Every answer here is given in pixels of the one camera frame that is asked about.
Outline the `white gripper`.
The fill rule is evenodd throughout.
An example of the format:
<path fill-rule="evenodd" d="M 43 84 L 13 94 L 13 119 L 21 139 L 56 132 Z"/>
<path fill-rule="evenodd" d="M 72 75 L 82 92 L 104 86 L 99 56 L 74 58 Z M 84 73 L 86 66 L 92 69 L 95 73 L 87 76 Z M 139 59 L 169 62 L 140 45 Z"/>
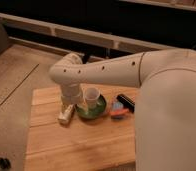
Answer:
<path fill-rule="evenodd" d="M 80 84 L 61 85 L 61 100 L 65 104 L 78 104 L 83 100 L 83 92 Z"/>

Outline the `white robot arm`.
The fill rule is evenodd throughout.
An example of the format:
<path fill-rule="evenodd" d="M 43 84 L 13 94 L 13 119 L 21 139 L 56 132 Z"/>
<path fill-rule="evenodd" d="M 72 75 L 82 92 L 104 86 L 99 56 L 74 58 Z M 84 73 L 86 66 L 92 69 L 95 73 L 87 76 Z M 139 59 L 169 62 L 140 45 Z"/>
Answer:
<path fill-rule="evenodd" d="M 84 64 L 68 54 L 50 68 L 62 100 L 77 104 L 80 85 L 135 87 L 136 171 L 196 171 L 196 51 L 167 49 Z"/>

